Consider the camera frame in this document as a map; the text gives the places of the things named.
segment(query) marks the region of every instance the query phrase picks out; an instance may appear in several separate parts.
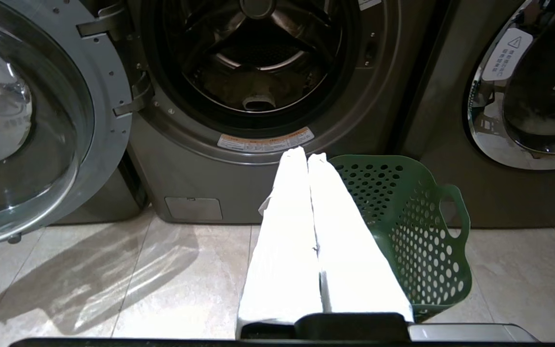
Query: plastic basket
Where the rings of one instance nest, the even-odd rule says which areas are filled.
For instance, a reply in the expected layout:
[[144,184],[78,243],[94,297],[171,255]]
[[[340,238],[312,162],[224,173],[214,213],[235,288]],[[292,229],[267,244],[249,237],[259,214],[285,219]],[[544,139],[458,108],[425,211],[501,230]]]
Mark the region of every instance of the plastic basket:
[[[421,322],[467,297],[470,217],[456,186],[438,186],[420,162],[403,156],[330,160],[361,211]],[[441,200],[453,200],[461,230],[447,229]]]

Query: tile floor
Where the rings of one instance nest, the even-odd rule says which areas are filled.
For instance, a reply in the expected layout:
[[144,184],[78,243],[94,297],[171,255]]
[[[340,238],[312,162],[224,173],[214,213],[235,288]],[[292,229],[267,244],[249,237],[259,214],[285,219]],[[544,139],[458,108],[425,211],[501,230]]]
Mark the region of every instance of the tile floor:
[[[49,227],[0,244],[0,347],[30,336],[233,338],[258,227]],[[516,323],[555,341],[555,229],[472,231],[469,298],[431,321]]]

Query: door hinge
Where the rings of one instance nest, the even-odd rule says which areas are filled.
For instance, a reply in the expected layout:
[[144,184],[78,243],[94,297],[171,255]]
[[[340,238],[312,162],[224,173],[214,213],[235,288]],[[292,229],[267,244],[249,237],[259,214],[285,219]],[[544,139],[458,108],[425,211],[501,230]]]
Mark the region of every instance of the door hinge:
[[114,108],[115,116],[121,116],[130,112],[138,112],[145,108],[154,97],[154,88],[151,79],[145,71],[140,79],[132,86],[132,102]]
[[93,22],[79,24],[77,29],[81,37],[108,33],[112,40],[119,41],[132,33],[132,19],[128,13],[128,6],[120,1],[104,7],[98,11]]

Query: basket handle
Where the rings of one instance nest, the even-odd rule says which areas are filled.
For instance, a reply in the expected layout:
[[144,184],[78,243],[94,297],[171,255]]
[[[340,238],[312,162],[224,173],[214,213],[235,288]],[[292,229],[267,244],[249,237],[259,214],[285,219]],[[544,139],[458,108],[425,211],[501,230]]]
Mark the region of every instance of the basket handle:
[[470,232],[470,215],[466,209],[464,199],[462,198],[462,193],[460,189],[454,185],[443,185],[438,187],[442,193],[442,196],[450,196],[455,203],[456,209],[458,210],[458,216],[460,217],[462,230],[458,239],[467,238]]

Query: washing machine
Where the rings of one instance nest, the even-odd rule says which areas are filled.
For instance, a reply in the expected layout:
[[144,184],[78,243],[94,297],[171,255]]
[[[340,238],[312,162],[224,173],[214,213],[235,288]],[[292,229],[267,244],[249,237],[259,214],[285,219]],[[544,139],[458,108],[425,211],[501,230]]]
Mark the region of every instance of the washing machine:
[[167,222],[260,223],[281,154],[385,150],[431,0],[129,0],[154,96],[131,156]]
[[453,1],[403,119],[473,227],[555,227],[555,0]]
[[104,3],[0,0],[0,241],[66,221],[109,178],[125,186],[115,170],[143,101],[115,49],[129,13]]

